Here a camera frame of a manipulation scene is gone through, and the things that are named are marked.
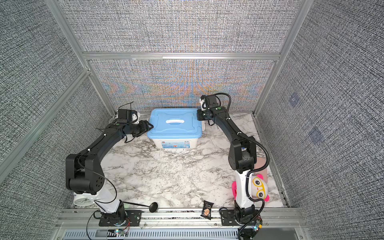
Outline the blue plastic bin lid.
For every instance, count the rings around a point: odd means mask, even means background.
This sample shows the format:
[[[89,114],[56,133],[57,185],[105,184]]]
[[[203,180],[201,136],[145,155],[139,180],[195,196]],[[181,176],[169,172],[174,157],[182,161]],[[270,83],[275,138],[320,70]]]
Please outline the blue plastic bin lid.
[[[154,126],[147,132],[150,139],[198,139],[203,134],[197,109],[154,109],[149,123]]]

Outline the white plastic storage bin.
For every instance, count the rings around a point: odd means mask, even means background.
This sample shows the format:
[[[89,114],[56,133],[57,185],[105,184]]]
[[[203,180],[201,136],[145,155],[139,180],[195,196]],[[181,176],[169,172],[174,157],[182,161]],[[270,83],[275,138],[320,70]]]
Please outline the white plastic storage bin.
[[[151,139],[151,140],[153,140],[156,147],[159,149],[193,149],[197,147],[198,139]]]

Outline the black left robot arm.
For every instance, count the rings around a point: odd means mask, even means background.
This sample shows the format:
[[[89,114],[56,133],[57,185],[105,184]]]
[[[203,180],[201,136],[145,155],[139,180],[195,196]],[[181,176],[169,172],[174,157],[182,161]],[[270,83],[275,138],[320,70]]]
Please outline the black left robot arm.
[[[101,162],[123,138],[131,135],[135,139],[154,128],[149,121],[139,120],[139,117],[135,110],[118,109],[118,117],[92,144],[78,154],[68,155],[65,161],[67,189],[99,206],[102,219],[115,226],[125,224],[127,215],[117,190],[112,194],[105,187],[109,179],[104,175]]]

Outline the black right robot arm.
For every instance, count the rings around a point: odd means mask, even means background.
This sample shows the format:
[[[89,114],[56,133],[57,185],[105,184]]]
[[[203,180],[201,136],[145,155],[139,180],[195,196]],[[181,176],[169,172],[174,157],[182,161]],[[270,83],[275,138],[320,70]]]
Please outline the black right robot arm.
[[[261,212],[269,200],[267,184],[261,174],[270,163],[267,149],[255,138],[243,133],[234,123],[229,106],[222,106],[220,93],[202,95],[197,119],[217,125],[230,142],[229,164],[236,173],[232,190],[235,197],[234,217],[241,225],[238,239],[251,240],[260,230]]]

